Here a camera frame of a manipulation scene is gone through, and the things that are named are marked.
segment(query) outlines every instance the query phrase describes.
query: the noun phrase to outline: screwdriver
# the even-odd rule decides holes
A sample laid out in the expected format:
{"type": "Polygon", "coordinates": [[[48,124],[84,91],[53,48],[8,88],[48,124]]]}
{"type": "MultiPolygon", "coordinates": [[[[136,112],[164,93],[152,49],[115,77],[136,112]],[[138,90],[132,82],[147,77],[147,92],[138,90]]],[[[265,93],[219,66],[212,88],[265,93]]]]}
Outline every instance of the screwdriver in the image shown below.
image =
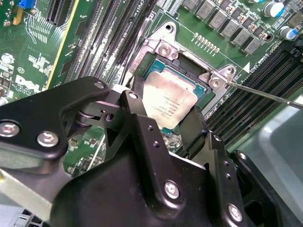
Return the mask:
{"type": "Polygon", "coordinates": [[[256,94],[256,95],[259,95],[259,96],[263,96],[265,98],[269,98],[271,100],[274,100],[274,101],[277,101],[277,102],[280,102],[280,103],[283,103],[283,104],[287,104],[287,105],[292,106],[294,108],[303,110],[303,104],[300,104],[300,103],[297,103],[297,102],[293,102],[293,101],[289,101],[287,99],[280,98],[280,97],[277,97],[277,96],[265,93],[263,91],[258,91],[258,90],[252,89],[250,87],[246,87],[246,86],[243,86],[243,85],[240,85],[240,84],[236,84],[236,83],[233,83],[233,82],[227,81],[226,83],[228,85],[232,86],[232,87],[236,87],[236,88],[242,89],[244,91],[248,91],[248,92],[251,92],[253,94],[256,94]]]}

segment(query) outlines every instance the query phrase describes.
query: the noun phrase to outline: motherboard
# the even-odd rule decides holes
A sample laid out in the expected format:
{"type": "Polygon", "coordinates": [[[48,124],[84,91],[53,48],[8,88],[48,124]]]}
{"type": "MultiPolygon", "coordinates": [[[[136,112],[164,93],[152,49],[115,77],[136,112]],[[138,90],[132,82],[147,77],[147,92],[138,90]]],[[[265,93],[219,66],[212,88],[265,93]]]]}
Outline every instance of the motherboard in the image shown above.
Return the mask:
{"type": "MultiPolygon", "coordinates": [[[[192,106],[232,147],[281,106],[229,81],[292,98],[301,0],[0,0],[0,105],[85,76],[132,88],[169,151],[186,157],[178,124],[192,106]]],[[[105,161],[99,127],[69,141],[73,177],[105,161]]]]}

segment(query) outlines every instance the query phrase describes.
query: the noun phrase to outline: screw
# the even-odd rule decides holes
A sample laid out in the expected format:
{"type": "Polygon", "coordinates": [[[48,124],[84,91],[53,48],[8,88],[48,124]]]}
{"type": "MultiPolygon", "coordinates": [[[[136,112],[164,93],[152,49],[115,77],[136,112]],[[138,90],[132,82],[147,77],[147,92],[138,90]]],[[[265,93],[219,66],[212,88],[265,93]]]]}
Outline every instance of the screw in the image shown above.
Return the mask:
{"type": "Polygon", "coordinates": [[[2,137],[13,137],[20,132],[19,126],[12,122],[0,123],[0,136],[2,137]]]}
{"type": "Polygon", "coordinates": [[[166,44],[163,44],[159,48],[159,53],[163,57],[168,57],[170,55],[170,53],[171,53],[171,48],[169,46],[167,46],[166,44]]]}
{"type": "Polygon", "coordinates": [[[239,153],[239,156],[240,156],[242,159],[246,160],[246,156],[245,156],[243,153],[239,153]]]}
{"type": "Polygon", "coordinates": [[[178,57],[178,54],[177,54],[177,53],[173,53],[173,54],[171,55],[171,57],[172,57],[173,59],[175,59],[175,58],[178,57]]]}
{"type": "Polygon", "coordinates": [[[52,131],[44,131],[44,132],[42,132],[38,135],[37,142],[42,147],[51,148],[51,147],[54,147],[58,144],[59,138],[52,131]]]}
{"type": "Polygon", "coordinates": [[[94,85],[95,85],[97,88],[100,88],[100,89],[103,89],[103,88],[104,88],[103,84],[101,84],[101,83],[94,83],[94,85]]]}
{"type": "Polygon", "coordinates": [[[37,13],[37,10],[36,10],[36,9],[31,9],[30,12],[31,12],[32,14],[36,14],[36,13],[37,13]]]}
{"type": "Polygon", "coordinates": [[[235,205],[232,205],[232,204],[228,205],[228,211],[235,221],[238,221],[238,222],[242,221],[242,215],[241,215],[239,209],[235,205]]]}
{"type": "Polygon", "coordinates": [[[216,141],[221,141],[221,139],[217,135],[214,135],[214,138],[216,139],[216,141]]]}
{"type": "Polygon", "coordinates": [[[133,93],[133,92],[130,92],[130,93],[129,93],[129,96],[130,96],[131,98],[133,98],[133,99],[138,98],[138,96],[137,96],[135,93],[133,93]]]}
{"type": "Polygon", "coordinates": [[[170,198],[176,199],[179,197],[179,189],[173,182],[167,181],[164,186],[165,192],[170,198]]]}
{"type": "Polygon", "coordinates": [[[219,86],[219,82],[218,81],[214,81],[213,82],[213,87],[218,87],[219,86]]]}

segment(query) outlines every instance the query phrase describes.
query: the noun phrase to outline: white triangle marking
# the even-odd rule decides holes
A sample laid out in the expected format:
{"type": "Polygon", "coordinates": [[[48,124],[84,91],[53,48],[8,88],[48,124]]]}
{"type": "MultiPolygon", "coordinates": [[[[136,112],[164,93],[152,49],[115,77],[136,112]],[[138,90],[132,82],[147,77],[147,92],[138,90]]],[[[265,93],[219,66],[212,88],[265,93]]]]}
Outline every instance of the white triangle marking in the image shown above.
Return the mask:
{"type": "Polygon", "coordinates": [[[250,72],[250,62],[248,62],[248,63],[246,64],[246,66],[244,66],[243,70],[246,71],[247,73],[250,72]]]}

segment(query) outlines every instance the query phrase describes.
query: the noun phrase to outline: yellow component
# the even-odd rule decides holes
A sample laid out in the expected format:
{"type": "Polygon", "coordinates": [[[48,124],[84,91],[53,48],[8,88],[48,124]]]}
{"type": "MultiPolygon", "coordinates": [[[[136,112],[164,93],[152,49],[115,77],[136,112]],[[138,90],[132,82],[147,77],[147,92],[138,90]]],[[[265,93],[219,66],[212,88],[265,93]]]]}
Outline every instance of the yellow component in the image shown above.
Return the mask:
{"type": "Polygon", "coordinates": [[[16,17],[14,17],[13,25],[18,25],[18,24],[20,24],[20,22],[21,22],[21,20],[22,20],[22,14],[23,14],[23,9],[22,9],[21,7],[18,6],[17,15],[16,15],[16,17]]]}
{"type": "Polygon", "coordinates": [[[66,40],[66,37],[67,37],[67,34],[68,34],[68,31],[71,27],[71,23],[72,23],[72,20],[74,19],[74,16],[75,16],[75,13],[76,13],[76,9],[78,7],[78,3],[79,3],[80,0],[76,0],[75,1],[75,4],[73,5],[72,7],[72,11],[71,11],[71,16],[70,16],[70,19],[69,19],[69,22],[67,24],[67,27],[66,27],[66,31],[65,31],[65,34],[64,34],[64,37],[62,39],[62,42],[60,44],[60,47],[59,47],[59,51],[57,53],[57,56],[56,56],[56,59],[55,59],[55,62],[53,64],[53,70],[48,78],[48,81],[47,81],[47,84],[46,84],[46,89],[49,88],[50,84],[51,84],[51,81],[52,81],[52,78],[53,78],[53,74],[55,72],[55,69],[56,69],[56,66],[58,64],[58,60],[60,58],[60,55],[61,55],[61,52],[62,52],[62,49],[63,49],[63,46],[64,46],[64,43],[65,43],[65,40],[66,40]]]}

